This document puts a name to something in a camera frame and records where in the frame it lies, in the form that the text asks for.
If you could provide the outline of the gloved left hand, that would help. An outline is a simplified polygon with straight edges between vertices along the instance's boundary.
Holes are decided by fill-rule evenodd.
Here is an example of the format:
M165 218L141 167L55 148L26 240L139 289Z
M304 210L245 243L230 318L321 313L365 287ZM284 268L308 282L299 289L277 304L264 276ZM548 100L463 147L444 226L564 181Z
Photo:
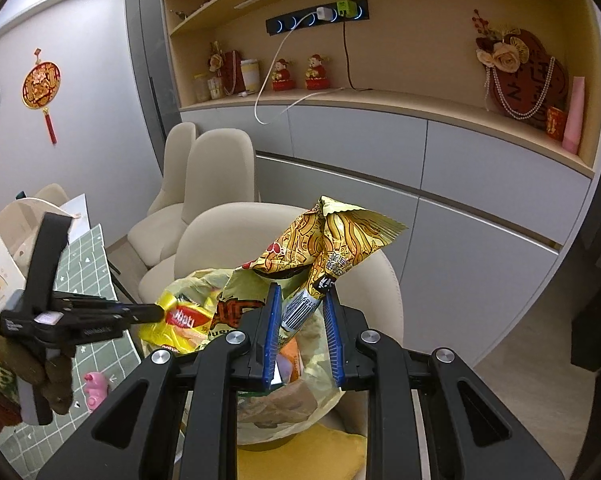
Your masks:
M74 400L73 360L76 347L38 361L21 344L0 335L0 401L18 404L17 381L36 388L55 414L66 415Z

